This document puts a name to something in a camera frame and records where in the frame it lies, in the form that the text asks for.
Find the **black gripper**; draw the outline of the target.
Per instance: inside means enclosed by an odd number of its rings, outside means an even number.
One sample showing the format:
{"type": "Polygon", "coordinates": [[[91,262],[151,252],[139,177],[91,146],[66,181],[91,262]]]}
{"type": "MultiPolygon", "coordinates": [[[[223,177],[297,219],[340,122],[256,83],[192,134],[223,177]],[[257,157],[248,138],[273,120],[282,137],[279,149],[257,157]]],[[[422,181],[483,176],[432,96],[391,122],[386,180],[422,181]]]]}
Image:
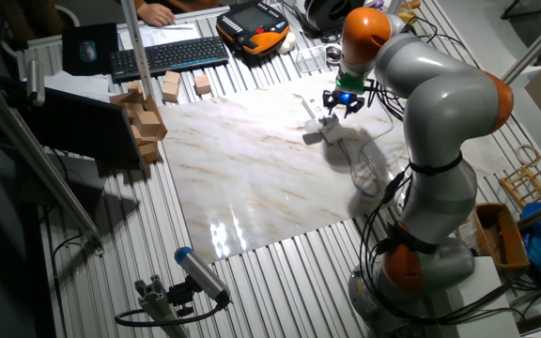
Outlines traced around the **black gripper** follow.
{"type": "Polygon", "coordinates": [[[344,118],[358,113],[364,106],[364,97],[357,94],[335,89],[334,91],[324,90],[322,94],[323,106],[330,112],[336,105],[346,106],[344,118]]]}

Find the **person's bare hand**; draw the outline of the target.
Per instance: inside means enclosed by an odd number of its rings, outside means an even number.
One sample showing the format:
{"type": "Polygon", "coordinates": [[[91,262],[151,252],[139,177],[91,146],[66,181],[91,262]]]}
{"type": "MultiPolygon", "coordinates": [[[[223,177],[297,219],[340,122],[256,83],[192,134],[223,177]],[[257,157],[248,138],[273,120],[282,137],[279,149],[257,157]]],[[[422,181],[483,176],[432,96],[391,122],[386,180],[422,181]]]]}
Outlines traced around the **person's bare hand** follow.
{"type": "Polygon", "coordinates": [[[145,1],[135,1],[134,4],[137,16],[149,25],[163,27],[175,21],[174,13],[164,5],[145,1]]]}

